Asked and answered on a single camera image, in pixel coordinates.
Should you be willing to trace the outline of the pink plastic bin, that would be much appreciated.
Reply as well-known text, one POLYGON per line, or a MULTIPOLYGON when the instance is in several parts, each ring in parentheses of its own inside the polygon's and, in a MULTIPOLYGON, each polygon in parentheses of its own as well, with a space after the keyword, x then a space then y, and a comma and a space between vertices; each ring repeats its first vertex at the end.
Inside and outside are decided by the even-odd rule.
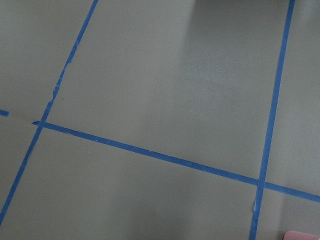
POLYGON ((320 240, 320 236, 319 235, 314 235, 314 234, 309 234, 309 233, 290 230, 290 231, 287 231, 284 234, 283 240, 320 240))

